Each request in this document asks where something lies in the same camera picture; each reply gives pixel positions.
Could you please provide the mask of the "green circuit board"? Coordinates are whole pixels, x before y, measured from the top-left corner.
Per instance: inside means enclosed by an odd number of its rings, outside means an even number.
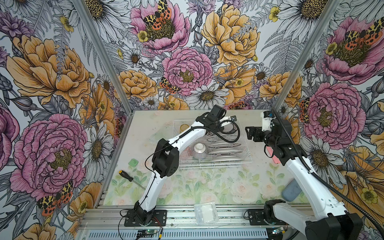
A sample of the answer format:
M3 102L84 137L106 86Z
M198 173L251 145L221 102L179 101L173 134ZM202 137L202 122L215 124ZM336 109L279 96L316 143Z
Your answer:
M160 231L155 231L155 230L139 230L136 238L152 238L157 236L160 233Z
M279 228L273 228L271 231L271 234L272 235L280 235L280 234L284 234L285 232L286 232L286 230L284 227L279 227Z

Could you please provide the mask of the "pink glass tumbler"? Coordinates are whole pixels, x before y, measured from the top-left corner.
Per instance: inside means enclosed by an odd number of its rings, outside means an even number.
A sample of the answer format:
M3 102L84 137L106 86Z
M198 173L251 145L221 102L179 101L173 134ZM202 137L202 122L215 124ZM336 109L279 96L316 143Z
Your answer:
M179 157L180 161L187 161L187 160L191 160L192 158L193 158L193 154L189 147L186 148L182 153L180 153L180 157Z

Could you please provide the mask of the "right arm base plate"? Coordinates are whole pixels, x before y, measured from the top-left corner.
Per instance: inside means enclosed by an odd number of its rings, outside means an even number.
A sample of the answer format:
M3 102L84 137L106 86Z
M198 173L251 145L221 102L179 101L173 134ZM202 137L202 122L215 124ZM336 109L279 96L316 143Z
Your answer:
M246 216L251 226L265 226L269 223L264 218L264 211L261 209L249 209Z

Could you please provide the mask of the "yellow glass tumbler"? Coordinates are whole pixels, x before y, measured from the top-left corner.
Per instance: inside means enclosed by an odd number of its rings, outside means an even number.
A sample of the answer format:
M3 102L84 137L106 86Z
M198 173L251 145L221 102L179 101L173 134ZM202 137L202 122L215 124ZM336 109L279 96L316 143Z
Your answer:
M182 124L180 126L180 134L183 133L184 131L186 131L190 126L187 125L187 124Z

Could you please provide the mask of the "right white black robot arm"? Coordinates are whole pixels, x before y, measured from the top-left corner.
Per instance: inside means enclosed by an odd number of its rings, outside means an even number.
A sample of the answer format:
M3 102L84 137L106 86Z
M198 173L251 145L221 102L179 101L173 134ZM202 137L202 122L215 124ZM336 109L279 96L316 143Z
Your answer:
M273 124L271 130L247 127L247 138L263 142L273 149L275 156L289 170L308 198L313 216L291 207L283 200L267 201L263 219L268 224L284 222L306 236L308 240L356 240L363 227L358 214L347 211L330 189L321 182L307 155L299 145L291 142L283 127Z

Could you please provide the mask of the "green circuit board right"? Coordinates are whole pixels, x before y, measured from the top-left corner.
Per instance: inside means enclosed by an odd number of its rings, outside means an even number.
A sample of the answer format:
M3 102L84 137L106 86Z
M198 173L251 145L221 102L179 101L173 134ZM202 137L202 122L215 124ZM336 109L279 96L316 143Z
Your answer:
M285 232L286 232L286 230L284 227L279 227L279 228L273 228L271 231L271 234L272 235L280 235L280 234L284 234Z

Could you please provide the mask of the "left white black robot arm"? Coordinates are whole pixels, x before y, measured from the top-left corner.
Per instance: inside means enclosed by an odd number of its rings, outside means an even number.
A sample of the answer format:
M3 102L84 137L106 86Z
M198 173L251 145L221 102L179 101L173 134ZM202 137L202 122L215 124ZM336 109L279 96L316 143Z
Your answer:
M218 135L222 124L230 117L226 117L226 110L215 105L210 112L197 117L195 122L181 134L172 139L161 139L152 155L152 167L149 168L151 177L142 197L134 205L134 213L142 225L152 220L157 199L167 178L179 168L180 154L193 142L206 135L207 132Z

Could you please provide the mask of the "clear plastic bag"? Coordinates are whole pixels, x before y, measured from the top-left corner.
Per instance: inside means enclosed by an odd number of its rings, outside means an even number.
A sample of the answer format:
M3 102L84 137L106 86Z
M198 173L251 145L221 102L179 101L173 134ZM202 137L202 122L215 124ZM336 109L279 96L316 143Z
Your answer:
M208 225L219 222L219 216L215 202L207 202L194 205L197 225Z

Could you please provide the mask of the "striped ceramic bowl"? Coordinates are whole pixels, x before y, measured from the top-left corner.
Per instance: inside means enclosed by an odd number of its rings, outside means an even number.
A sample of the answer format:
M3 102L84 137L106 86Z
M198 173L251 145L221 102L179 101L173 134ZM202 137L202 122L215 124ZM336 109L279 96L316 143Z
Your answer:
M203 160L208 156L208 150L206 145L203 143L196 143L194 145L194 150L192 154L193 158L196 160Z

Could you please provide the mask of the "green circuit board left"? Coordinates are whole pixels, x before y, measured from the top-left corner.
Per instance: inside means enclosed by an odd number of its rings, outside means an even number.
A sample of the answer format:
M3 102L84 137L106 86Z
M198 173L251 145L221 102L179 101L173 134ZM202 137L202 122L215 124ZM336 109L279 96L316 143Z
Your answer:
M155 231L155 230L139 230L136 238L152 238L157 236L160 233L160 231Z

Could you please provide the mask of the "orange sunburst white plate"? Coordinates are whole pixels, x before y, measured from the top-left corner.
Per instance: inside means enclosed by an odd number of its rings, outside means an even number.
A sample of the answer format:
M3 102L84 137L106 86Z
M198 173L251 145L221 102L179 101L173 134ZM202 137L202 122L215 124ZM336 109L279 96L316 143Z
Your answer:
M223 143L213 143L211 145L208 145L208 147L212 148L212 149L224 149L224 148L235 148L235 147L239 147L241 145L242 144L240 144L240 143L226 143L226 142L223 142Z

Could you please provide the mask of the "red green patterned plate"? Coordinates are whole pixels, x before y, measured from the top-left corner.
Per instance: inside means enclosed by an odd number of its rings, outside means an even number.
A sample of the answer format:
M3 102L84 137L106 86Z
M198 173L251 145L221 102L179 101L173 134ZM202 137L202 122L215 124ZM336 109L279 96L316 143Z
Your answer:
M233 148L227 148L227 149L216 149L208 153L208 155L230 155L230 154L239 154L243 151Z

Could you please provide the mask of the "green rimmed white plate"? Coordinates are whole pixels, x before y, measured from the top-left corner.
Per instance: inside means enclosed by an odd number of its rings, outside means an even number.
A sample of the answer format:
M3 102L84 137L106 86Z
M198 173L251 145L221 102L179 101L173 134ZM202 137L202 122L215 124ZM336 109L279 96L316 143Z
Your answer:
M237 136L236 135L225 135L222 137L211 136L211 137L207 138L207 142L210 142L210 143L217 143L220 141L224 141L226 143L232 143L232 142L234 143L237 141Z

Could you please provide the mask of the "aluminium front rail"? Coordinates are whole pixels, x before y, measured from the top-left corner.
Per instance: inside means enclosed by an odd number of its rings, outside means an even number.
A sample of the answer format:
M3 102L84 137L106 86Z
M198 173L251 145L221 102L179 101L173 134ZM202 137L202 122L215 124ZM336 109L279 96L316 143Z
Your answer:
M80 230L125 230L123 216L133 206L99 206L87 210ZM220 229L220 228L250 228L248 220L244 219L249 209L263 210L264 205L218 205L216 206L219 221L208 225L198 225L194 206L158 206L158 210L167 211L164 229Z

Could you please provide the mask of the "green square object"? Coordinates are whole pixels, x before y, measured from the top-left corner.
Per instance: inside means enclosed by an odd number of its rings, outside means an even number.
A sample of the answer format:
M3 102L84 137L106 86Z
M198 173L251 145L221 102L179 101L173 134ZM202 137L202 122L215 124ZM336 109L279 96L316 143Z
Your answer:
M130 167L130 168L136 168L137 165L138 165L138 163L139 163L138 160L136 160L136 159L131 159L131 160L129 161L129 167Z

